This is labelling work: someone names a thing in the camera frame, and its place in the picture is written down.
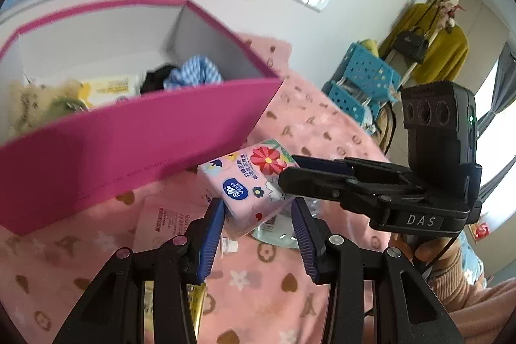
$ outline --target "yellow coat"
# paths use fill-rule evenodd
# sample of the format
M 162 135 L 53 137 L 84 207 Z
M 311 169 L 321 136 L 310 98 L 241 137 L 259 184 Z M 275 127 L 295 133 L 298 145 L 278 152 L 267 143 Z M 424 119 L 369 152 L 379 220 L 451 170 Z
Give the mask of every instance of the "yellow coat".
M 425 13 L 428 8 L 426 3 L 416 3 L 411 7 L 399 23 L 394 27 L 394 30 L 385 39 L 380 46 L 380 57 L 385 57 L 389 53 L 396 36 L 404 30 L 410 30 L 416 24 L 417 20 Z M 435 15 L 437 7 L 432 8 L 431 11 L 418 24 L 423 31 L 428 30 L 428 26 Z M 430 30 L 429 37 L 433 34 L 439 17 L 435 19 Z M 422 65 L 418 65 L 412 77 L 417 83 L 429 83 L 434 81 L 453 81 L 460 72 L 469 52 L 468 38 L 464 34 L 460 26 L 455 25 L 451 34 L 441 30 L 435 41 L 428 48 L 425 56 L 425 61 Z

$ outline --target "pink tablecloth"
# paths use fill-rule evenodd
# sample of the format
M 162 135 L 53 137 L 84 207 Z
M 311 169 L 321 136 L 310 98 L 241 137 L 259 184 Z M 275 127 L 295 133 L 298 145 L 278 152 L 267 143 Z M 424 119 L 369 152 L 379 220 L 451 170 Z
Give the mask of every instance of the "pink tablecloth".
M 243 35 L 285 77 L 247 144 L 277 139 L 291 154 L 385 161 L 372 140 L 327 97 L 287 69 L 290 46 Z M 0 300 L 29 344 L 51 343 L 97 271 L 122 246 L 132 246 L 141 206 L 149 194 L 202 203 L 195 174 L 182 172 L 26 237 L 0 227 Z M 364 216 L 325 202 L 322 215 L 334 232 L 358 246 L 383 250 L 389 234 L 368 227 Z M 298 251 L 239 239 L 238 252 L 215 262 L 200 343 L 313 343 L 323 331 L 328 288 L 305 274 Z M 371 296 L 366 293 L 366 308 Z

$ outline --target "beige sweater sleeve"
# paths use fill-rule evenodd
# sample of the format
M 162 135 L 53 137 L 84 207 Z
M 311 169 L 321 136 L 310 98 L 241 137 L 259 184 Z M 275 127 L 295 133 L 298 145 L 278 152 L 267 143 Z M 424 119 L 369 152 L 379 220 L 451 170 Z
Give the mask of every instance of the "beige sweater sleeve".
M 430 286 L 467 344 L 492 344 L 516 306 L 516 279 L 482 290 L 469 285 L 460 250 L 452 264 L 432 275 Z

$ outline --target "silver screw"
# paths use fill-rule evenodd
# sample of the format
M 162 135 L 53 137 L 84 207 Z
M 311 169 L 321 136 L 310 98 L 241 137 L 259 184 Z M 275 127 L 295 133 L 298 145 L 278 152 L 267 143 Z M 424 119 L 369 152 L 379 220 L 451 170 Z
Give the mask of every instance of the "silver screw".
M 187 242 L 188 242 L 188 238 L 183 235 L 174 236 L 174 239 L 172 239 L 172 243 L 177 246 L 184 245 Z
M 131 254 L 131 251 L 129 250 L 129 248 L 120 248 L 117 251 L 117 258 L 124 259 L 124 258 L 127 258 L 128 256 L 130 256 L 130 254 Z
M 333 245 L 342 245 L 344 243 L 344 238 L 340 235 L 332 235 L 330 236 L 330 242 Z
M 402 252 L 398 248 L 395 248 L 394 246 L 387 248 L 387 254 L 389 254 L 389 256 L 393 257 L 393 258 L 399 258 L 402 256 Z

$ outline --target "gray curtain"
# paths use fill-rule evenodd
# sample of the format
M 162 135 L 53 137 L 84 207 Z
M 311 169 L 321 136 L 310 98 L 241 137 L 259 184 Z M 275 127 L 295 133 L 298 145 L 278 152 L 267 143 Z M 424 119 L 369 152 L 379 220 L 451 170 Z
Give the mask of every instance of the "gray curtain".
M 512 166 L 516 163 L 516 156 L 510 161 L 504 168 L 496 174 L 493 179 L 491 179 L 486 184 L 482 185 L 481 190 L 478 194 L 478 198 L 485 202 L 486 199 L 490 196 L 490 194 L 494 191 L 498 184 L 500 184 L 501 180 L 507 175 L 507 173 L 511 170 Z
M 516 59 L 509 44 L 505 44 L 498 59 L 491 110 L 478 120 L 478 137 L 482 136 L 495 116 L 516 99 Z

